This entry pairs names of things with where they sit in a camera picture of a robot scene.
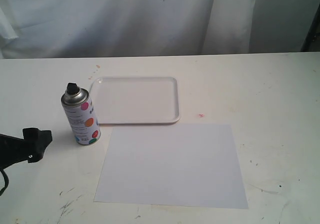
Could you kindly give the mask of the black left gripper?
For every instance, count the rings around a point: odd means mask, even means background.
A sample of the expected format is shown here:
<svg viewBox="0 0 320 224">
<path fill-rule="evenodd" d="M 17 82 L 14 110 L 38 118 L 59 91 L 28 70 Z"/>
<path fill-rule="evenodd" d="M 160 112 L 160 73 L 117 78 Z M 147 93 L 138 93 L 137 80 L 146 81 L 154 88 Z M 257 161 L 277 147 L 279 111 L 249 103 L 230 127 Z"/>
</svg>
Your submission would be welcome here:
<svg viewBox="0 0 320 224">
<path fill-rule="evenodd" d="M 0 135 L 0 168 L 28 161 L 36 163 L 40 161 L 46 148 L 52 142 L 51 130 L 40 130 L 38 128 L 24 128 L 23 139 Z"/>
</svg>

